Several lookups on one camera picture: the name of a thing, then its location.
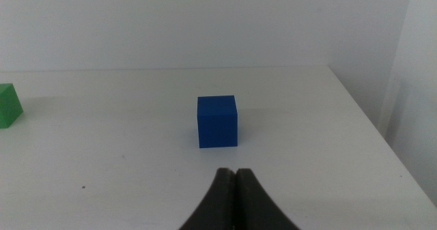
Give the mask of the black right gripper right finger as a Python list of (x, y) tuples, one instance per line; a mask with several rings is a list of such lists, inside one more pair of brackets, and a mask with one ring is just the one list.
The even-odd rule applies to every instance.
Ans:
[(299, 230), (250, 169), (238, 169), (236, 173), (235, 229)]

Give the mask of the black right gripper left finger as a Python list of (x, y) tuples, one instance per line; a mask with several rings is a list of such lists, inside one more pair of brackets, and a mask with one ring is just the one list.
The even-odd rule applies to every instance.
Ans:
[(206, 195), (180, 230), (232, 230), (235, 173), (219, 168)]

